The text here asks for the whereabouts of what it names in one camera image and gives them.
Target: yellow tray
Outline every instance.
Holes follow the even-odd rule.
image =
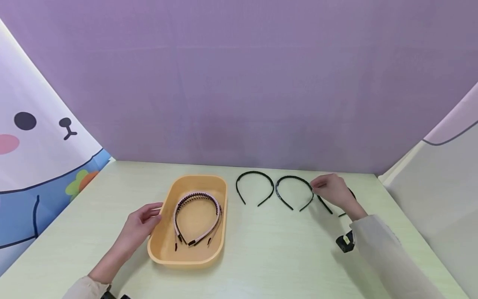
[[[188,247],[184,242],[178,243],[178,249],[174,251],[174,208],[181,198],[191,192],[211,194],[222,207],[222,220],[209,247],[207,246],[207,239],[205,239],[197,246],[191,247]],[[219,257],[224,246],[228,206],[227,193],[228,186],[220,177],[193,175],[177,179],[169,189],[168,196],[163,203],[160,212],[163,219],[154,228],[148,240],[150,258],[158,264],[170,268],[195,269],[211,266]],[[208,230],[215,219],[216,209],[211,205],[211,202],[195,200],[181,209],[177,222],[185,239],[191,241]]]

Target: purple wall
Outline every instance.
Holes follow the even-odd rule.
[[[117,159],[380,173],[478,80],[477,1],[0,0]]]

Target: wrist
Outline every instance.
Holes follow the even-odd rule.
[[[367,212],[356,200],[348,202],[342,207],[342,210],[344,210],[352,221],[357,221],[368,216]]]
[[[111,249],[101,258],[88,276],[101,284],[111,284],[120,268],[129,258]]]

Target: tray rim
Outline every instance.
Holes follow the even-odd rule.
[[[161,260],[161,259],[155,257],[151,252],[151,239],[153,237],[153,235],[151,233],[151,235],[148,238],[148,246],[147,246],[148,247],[148,255],[149,255],[150,259],[152,259],[154,262],[156,262],[158,264],[161,264],[161,265],[165,265],[165,266],[167,266],[167,265],[170,265],[170,266],[200,266],[200,265],[210,263],[211,261],[213,261],[214,259],[216,259],[219,256],[219,254],[221,253],[222,248],[224,246],[224,238],[226,236],[226,217],[227,217],[227,209],[228,209],[228,183],[226,182],[225,179],[223,179],[220,176],[216,176],[216,175],[184,175],[184,176],[180,176],[169,187],[168,194],[166,195],[166,199],[163,201],[163,205],[168,200],[169,194],[171,193],[171,190],[173,189],[174,184],[178,180],[180,180],[182,178],[185,178],[185,177],[217,177],[220,180],[222,180],[224,182],[224,184],[226,185],[226,192],[225,192],[225,197],[224,197],[224,207],[223,207],[223,219],[222,219],[223,229],[222,229],[222,234],[221,234],[221,243],[219,244],[219,248],[216,250],[216,252],[214,252],[214,254],[212,256],[210,256],[209,258],[207,258],[205,260],[202,260],[202,261],[183,262],[183,261]]]

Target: beige sleeve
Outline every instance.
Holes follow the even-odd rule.
[[[104,285],[85,276],[77,280],[63,299],[101,299],[109,285]]]
[[[355,246],[372,266],[393,299],[444,298],[403,249],[397,237],[377,216],[350,225]]]

